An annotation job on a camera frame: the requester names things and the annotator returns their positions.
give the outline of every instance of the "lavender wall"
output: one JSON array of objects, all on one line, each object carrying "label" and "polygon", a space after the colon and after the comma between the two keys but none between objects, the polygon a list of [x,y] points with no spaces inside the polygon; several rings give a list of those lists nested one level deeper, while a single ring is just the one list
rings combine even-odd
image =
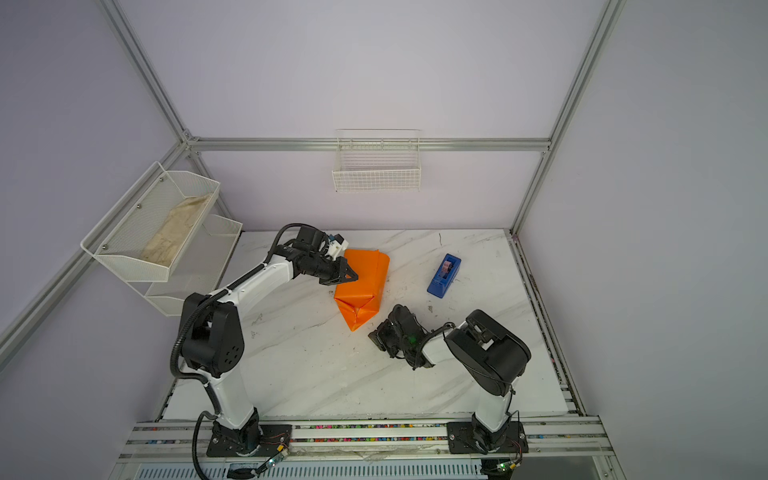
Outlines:
[{"label": "lavender wall", "polygon": [[509,228],[541,154],[425,152],[418,192],[338,194],[335,152],[204,152],[246,230]]},{"label": "lavender wall", "polygon": [[200,137],[548,137],[604,0],[122,3]]},{"label": "lavender wall", "polygon": [[[0,329],[173,142],[95,2],[0,5]],[[106,478],[175,329],[94,267],[0,377],[0,476]]]},{"label": "lavender wall", "polygon": [[629,478],[766,476],[766,23],[627,2],[522,228]]}]

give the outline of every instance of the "wire basket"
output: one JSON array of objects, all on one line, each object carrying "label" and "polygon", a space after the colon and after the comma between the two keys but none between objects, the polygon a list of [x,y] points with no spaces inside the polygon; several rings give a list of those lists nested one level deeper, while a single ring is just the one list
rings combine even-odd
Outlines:
[{"label": "wire basket", "polygon": [[[188,171],[160,169],[160,175],[107,235],[99,250],[91,252],[81,244],[124,282],[167,282],[219,196],[220,184],[215,180]],[[197,218],[190,217],[188,222],[194,221],[191,226],[180,230],[179,238],[183,241],[170,262],[142,260],[144,249],[163,226],[171,209],[187,198],[205,196],[208,197],[195,213]]]},{"label": "wire basket", "polygon": [[[365,131],[381,138],[339,136],[333,184],[337,192],[418,191],[422,182],[419,131]],[[408,138],[385,137],[407,133]]]},{"label": "wire basket", "polygon": [[240,222],[209,214],[174,274],[167,282],[152,283],[144,298],[165,316],[181,315],[190,293],[216,289],[242,229]]}]

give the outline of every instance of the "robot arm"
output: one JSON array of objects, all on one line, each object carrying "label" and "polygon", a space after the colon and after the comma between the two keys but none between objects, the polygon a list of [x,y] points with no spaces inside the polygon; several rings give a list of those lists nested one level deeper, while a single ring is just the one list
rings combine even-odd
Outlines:
[{"label": "robot arm", "polygon": [[413,369],[457,359],[483,388],[472,416],[471,447],[487,454],[505,444],[514,385],[531,359],[521,339],[482,310],[470,313],[458,327],[446,323],[427,333],[402,305],[396,305],[369,338],[392,358],[402,352]]},{"label": "robot arm", "polygon": [[[300,227],[296,239],[278,244],[290,227]],[[201,478],[205,475],[197,461],[195,439],[203,417],[214,421],[209,457],[270,455],[276,462],[282,458],[280,454],[285,455],[280,448],[270,446],[276,443],[269,439],[280,439],[284,448],[283,436],[288,443],[291,426],[260,425],[258,411],[243,383],[238,366],[245,347],[240,317],[300,273],[318,277],[322,285],[356,281],[357,274],[342,255],[347,246],[339,235],[333,237],[309,225],[291,223],[278,232],[264,261],[250,272],[208,295],[193,293],[185,299],[170,370],[179,379],[201,381],[214,406],[214,413],[200,414],[193,435],[192,458]],[[427,333],[400,305],[369,337],[392,357],[402,352],[414,369],[458,359],[483,388],[472,416],[471,435],[461,441],[472,443],[475,452],[499,451],[508,435],[513,382],[531,358],[518,337],[481,310],[472,312],[458,327],[446,323]],[[183,369],[179,368],[180,356],[186,360]]]},{"label": "robot arm", "polygon": [[[298,235],[279,245],[289,227],[300,227]],[[245,347],[240,317],[301,273],[316,276],[321,285],[357,280],[343,257],[348,245],[340,235],[332,237],[309,225],[292,223],[277,234],[263,263],[225,288],[208,295],[193,293],[185,299],[170,370],[179,379],[203,383],[214,413],[201,414],[198,425],[203,416],[214,420],[214,438],[223,446],[224,456],[252,455],[260,447],[263,431],[238,367]],[[180,356],[186,361],[183,369],[178,365]],[[215,456],[210,449],[209,456]]]}]

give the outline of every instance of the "wall-mounted basket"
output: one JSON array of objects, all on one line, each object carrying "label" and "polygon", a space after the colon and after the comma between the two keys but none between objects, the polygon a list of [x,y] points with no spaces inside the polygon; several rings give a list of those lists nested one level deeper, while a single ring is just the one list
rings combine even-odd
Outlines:
[{"label": "wall-mounted basket", "polygon": [[333,168],[337,192],[407,192],[421,187],[418,130],[339,130],[338,139]]},{"label": "wall-mounted basket", "polygon": [[164,315],[180,315],[190,293],[216,289],[243,229],[210,212],[219,188],[153,164],[80,246]]},{"label": "wall-mounted basket", "polygon": [[[157,166],[160,175],[101,246],[91,252],[81,243],[84,250],[124,282],[167,282],[219,196],[219,182],[215,180]],[[189,203],[183,210],[186,216],[169,218],[171,210],[185,200]],[[156,236],[161,228],[161,235],[169,230],[172,235]]]}]

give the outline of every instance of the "beige cloth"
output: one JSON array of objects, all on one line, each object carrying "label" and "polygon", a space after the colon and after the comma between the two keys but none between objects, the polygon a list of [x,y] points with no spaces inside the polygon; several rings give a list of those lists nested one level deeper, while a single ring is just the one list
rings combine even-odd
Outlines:
[{"label": "beige cloth", "polygon": [[209,198],[210,194],[190,197],[170,209],[163,226],[147,243],[140,258],[157,265],[170,266]]}]

